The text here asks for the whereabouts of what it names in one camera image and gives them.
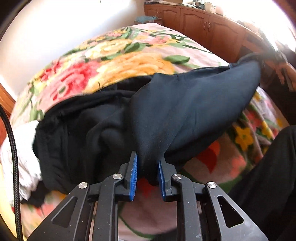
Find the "person right hand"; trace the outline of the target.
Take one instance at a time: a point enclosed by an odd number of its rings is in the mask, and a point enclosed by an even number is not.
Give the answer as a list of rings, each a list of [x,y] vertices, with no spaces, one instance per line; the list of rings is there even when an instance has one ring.
[[[280,79],[280,82],[288,85],[290,91],[295,92],[295,68],[288,62],[280,62],[276,66],[276,73]]]

